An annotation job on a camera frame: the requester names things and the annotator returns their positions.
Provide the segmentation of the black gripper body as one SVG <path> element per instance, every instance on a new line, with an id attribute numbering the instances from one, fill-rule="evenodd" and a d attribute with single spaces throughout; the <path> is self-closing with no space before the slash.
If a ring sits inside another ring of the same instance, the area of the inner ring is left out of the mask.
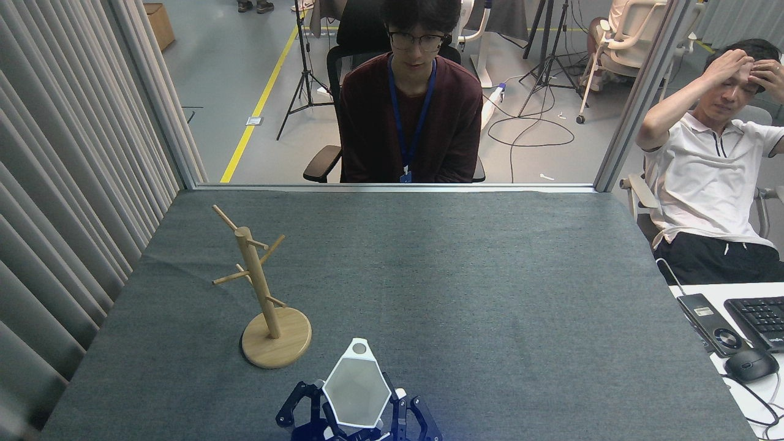
<path id="1" fill-rule="evenodd" d="M 293 440 L 391 440 L 389 432 L 360 429 L 352 434 L 335 432 L 327 423 L 308 423 L 292 431 Z"/>

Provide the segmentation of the seated person's right hand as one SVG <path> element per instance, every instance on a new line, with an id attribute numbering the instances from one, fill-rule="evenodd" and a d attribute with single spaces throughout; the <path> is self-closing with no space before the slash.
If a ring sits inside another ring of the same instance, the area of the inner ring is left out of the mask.
<path id="1" fill-rule="evenodd" d="M 699 80 L 707 87 L 714 87 L 733 77 L 740 70 L 753 66 L 754 62 L 755 59 L 740 48 L 728 50 L 708 65 Z"/>

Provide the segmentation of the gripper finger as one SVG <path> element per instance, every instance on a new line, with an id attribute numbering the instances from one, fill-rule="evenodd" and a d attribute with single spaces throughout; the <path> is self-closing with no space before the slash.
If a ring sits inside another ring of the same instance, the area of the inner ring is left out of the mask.
<path id="1" fill-rule="evenodd" d="M 442 431 L 437 426 L 429 407 L 420 396 L 409 397 L 406 393 L 392 393 L 392 436 L 393 440 L 408 438 L 408 415 L 412 413 L 419 424 L 418 440 L 442 440 Z"/>
<path id="2" fill-rule="evenodd" d="M 300 404 L 300 401 L 306 398 L 310 400 L 310 421 L 307 423 L 327 423 L 337 432 L 337 426 L 330 423 L 326 410 L 322 406 L 323 397 L 324 393 L 322 393 L 321 383 L 298 382 L 276 414 L 277 426 L 289 431 L 292 439 L 292 431 L 301 426 L 296 425 L 294 411 L 297 405 Z"/>

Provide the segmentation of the seated person's left hand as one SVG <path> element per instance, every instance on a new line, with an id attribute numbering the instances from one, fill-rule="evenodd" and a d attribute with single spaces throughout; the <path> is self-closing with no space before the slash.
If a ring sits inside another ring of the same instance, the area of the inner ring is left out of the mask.
<path id="1" fill-rule="evenodd" d="M 747 79 L 750 83 L 764 88 L 776 103 L 783 104 L 783 67 L 781 62 L 775 59 L 755 61 Z"/>

